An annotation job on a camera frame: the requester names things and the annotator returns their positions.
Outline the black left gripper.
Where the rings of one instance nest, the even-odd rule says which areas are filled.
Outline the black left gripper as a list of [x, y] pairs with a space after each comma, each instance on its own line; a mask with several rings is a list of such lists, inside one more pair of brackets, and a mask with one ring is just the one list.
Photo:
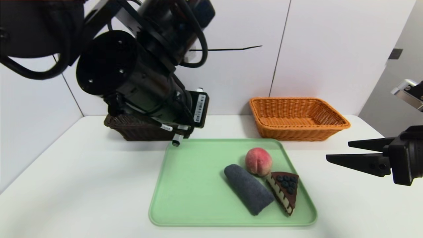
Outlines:
[[174, 95], [175, 108], [178, 110], [178, 117], [174, 121], [180, 125], [203, 128], [206, 123], [207, 110], [210, 97], [203, 90], [177, 91]]

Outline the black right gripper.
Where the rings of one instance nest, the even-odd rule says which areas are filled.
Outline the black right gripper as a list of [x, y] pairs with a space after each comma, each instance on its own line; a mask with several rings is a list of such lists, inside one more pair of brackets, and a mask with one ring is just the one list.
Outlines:
[[383, 152], [389, 146], [389, 158], [382, 153], [326, 155], [326, 160], [377, 177], [391, 175], [397, 185], [411, 186], [423, 173], [423, 126], [411, 126], [397, 137], [355, 140], [349, 147]]

